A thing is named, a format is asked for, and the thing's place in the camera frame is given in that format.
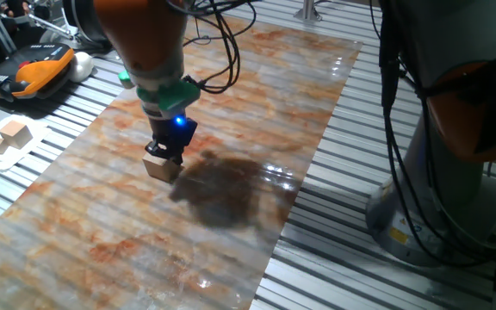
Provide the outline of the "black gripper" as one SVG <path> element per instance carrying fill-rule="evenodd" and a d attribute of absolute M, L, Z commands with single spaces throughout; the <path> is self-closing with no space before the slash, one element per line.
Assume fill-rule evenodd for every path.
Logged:
<path fill-rule="evenodd" d="M 170 119 L 150 119 L 149 124 L 152 141 L 145 146 L 146 152 L 153 157 L 168 158 L 181 166 L 184 148 L 192 140 L 198 123 L 181 114 Z"/>

